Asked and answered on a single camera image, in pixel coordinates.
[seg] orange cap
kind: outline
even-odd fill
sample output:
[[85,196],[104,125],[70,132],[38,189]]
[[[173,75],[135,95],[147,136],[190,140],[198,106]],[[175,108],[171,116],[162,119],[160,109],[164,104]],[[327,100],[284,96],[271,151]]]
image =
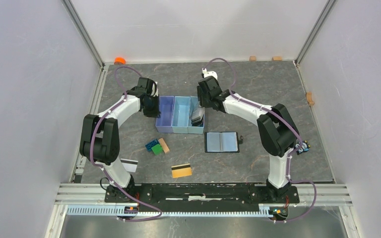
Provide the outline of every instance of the orange cap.
[[115,64],[126,64],[126,60],[122,57],[116,57]]

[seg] three-compartment organizer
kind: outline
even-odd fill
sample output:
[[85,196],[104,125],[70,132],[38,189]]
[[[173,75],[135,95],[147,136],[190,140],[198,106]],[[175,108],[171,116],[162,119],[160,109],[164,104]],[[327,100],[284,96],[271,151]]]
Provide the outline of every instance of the three-compartment organizer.
[[204,122],[192,126],[190,115],[198,108],[198,97],[160,96],[161,115],[155,121],[155,127],[161,133],[203,134]]

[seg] plastic container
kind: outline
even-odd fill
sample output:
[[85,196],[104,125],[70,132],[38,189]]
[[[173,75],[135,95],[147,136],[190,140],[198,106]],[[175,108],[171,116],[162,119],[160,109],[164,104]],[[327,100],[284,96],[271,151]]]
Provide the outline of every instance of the plastic container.
[[[190,110],[189,110],[189,115],[192,115],[192,112],[198,108],[198,97],[190,97]],[[188,121],[188,133],[191,134],[203,134],[203,129],[205,127],[205,118],[204,121],[201,125],[199,126],[192,126],[192,121],[189,118]]]
[[175,103],[174,96],[160,96],[159,109],[160,117],[155,121],[155,127],[161,133],[173,133],[173,108]]
[[189,123],[190,97],[175,97],[173,108],[173,133],[187,133]]

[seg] black cable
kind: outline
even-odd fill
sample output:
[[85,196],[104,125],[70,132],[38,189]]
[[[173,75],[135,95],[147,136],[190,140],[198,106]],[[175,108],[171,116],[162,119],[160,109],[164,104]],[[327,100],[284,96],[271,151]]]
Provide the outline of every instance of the black cable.
[[103,185],[101,184],[101,182],[103,181],[103,179],[107,179],[107,182],[110,182],[110,181],[109,181],[109,179],[106,178],[106,177],[103,177],[103,178],[100,179],[100,187],[101,187],[103,190],[107,191],[107,189],[104,188]]

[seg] metal corner post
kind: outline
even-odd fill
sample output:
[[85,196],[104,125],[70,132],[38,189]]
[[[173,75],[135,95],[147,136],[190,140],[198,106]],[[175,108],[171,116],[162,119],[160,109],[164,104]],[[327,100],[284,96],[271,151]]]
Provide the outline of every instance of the metal corner post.
[[305,57],[308,49],[312,45],[313,41],[316,38],[316,35],[318,35],[319,30],[321,29],[323,23],[325,22],[326,18],[328,17],[329,13],[331,12],[332,8],[334,7],[337,0],[328,0],[325,4],[325,7],[323,8],[322,12],[319,15],[319,18],[317,19],[315,25],[313,26],[313,29],[311,30],[308,38],[306,39],[302,49],[300,50],[299,55],[297,56],[295,63],[300,64],[300,62]]
[[78,13],[75,10],[75,7],[73,6],[71,0],[61,0],[63,5],[65,6],[67,12],[71,16],[72,21],[74,22],[76,28],[78,29],[78,32],[80,33],[81,37],[83,38],[84,42],[86,43],[87,47],[90,49],[91,54],[93,55],[93,58],[96,60],[97,64],[100,66],[101,69],[104,67],[104,62],[101,59],[95,45],[93,44],[90,35],[88,34],[87,30],[85,29],[84,24],[82,23],[81,19],[78,16]]

